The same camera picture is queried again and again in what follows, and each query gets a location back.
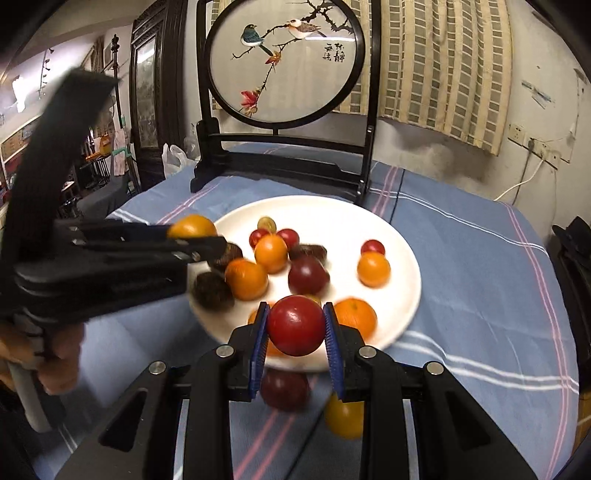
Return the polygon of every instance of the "human hand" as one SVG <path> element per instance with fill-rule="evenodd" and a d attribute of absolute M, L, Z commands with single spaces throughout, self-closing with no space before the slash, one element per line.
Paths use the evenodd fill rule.
<path fill-rule="evenodd" d="M 76 386 L 82 340 L 84 324 L 68 326 L 51 337 L 55 358 L 44 361 L 37 371 L 39 381 L 50 395 L 65 393 Z M 0 321 L 0 381 L 14 390 L 7 361 L 20 364 L 33 358 L 29 339 L 13 325 Z"/>

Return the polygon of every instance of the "dark wooden door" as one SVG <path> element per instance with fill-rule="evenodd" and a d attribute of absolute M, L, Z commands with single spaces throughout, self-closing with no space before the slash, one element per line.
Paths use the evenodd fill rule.
<path fill-rule="evenodd" d="M 131 33 L 131 131 L 143 190 L 164 180 L 164 144 L 183 146 L 186 15 L 187 0 L 157 0 Z"/>

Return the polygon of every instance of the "checkered curtain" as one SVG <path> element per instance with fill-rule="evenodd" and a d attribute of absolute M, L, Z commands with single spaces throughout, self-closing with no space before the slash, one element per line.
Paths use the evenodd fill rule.
<path fill-rule="evenodd" d="M 213 2 L 212 21 L 230 2 Z M 358 83 L 336 111 L 364 115 L 371 0 L 345 2 L 361 22 L 366 56 Z M 506 0 L 382 0 L 380 117 L 436 130 L 498 155 L 511 65 Z"/>

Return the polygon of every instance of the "bird tail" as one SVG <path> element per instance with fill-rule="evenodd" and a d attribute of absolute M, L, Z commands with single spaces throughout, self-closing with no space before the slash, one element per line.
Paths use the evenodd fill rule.
<path fill-rule="evenodd" d="M 269 50 L 267 47 L 264 47 L 263 45 L 259 45 L 259 47 L 263 50 L 263 52 L 265 52 L 270 57 L 273 56 L 273 52 L 271 50 Z"/>

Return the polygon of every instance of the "plate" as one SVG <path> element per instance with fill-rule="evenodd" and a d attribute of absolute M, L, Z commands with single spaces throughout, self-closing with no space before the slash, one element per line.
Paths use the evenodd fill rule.
<path fill-rule="evenodd" d="M 385 349 L 407 328 L 417 311 L 421 297 L 421 273 L 417 259 L 406 240 L 390 224 L 368 210 L 342 200 L 318 196 L 275 197 L 242 206 L 215 222 L 217 232 L 242 248 L 245 258 L 254 261 L 248 237 L 259 218 L 270 216 L 277 228 L 293 228 L 303 244 L 320 244 L 328 250 L 326 268 L 330 285 L 322 302 L 336 303 L 347 297 L 367 301 L 378 315 L 378 326 L 367 344 Z M 381 241 L 392 267 L 389 282 L 382 288 L 365 287 L 357 278 L 357 262 L 363 243 L 371 238 Z M 189 266 L 189 285 L 198 273 L 209 270 L 205 263 Z M 223 313 L 202 309 L 191 296 L 191 308 L 206 331 L 221 343 L 227 343 L 234 328 L 245 325 L 250 312 L 260 301 L 277 301 L 291 292 L 287 286 L 289 267 L 269 275 L 269 290 L 256 301 L 237 300 Z M 302 357 L 267 357 L 269 367 L 295 371 L 328 369 L 326 349 Z"/>

